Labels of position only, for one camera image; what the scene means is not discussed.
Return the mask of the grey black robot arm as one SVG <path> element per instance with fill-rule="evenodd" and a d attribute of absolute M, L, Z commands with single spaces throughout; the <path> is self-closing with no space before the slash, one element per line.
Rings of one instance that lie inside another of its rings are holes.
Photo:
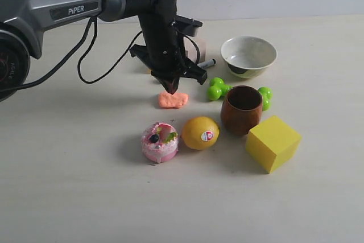
<path fill-rule="evenodd" d="M 179 16 L 177 0 L 1 0 L 1 99 L 35 87 L 54 71 L 26 83 L 31 58 L 42 55 L 46 31 L 83 19 L 87 30 L 96 30 L 98 20 L 114 22 L 138 17 L 145 44 L 131 42 L 127 53 L 137 57 L 173 94 L 181 78 L 203 84 L 206 70 L 185 52 L 184 39 L 193 38 L 200 21 Z"/>

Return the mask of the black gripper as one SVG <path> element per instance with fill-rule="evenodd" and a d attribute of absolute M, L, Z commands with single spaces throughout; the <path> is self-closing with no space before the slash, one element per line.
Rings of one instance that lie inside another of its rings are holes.
<path fill-rule="evenodd" d="M 139 58 L 151 69 L 153 77 L 170 94 L 177 92 L 181 78 L 195 79 L 199 84 L 207 79 L 207 71 L 186 56 L 184 38 L 187 35 L 174 26 L 176 16 L 140 15 L 145 45 L 136 44 L 130 49 L 132 57 Z"/>

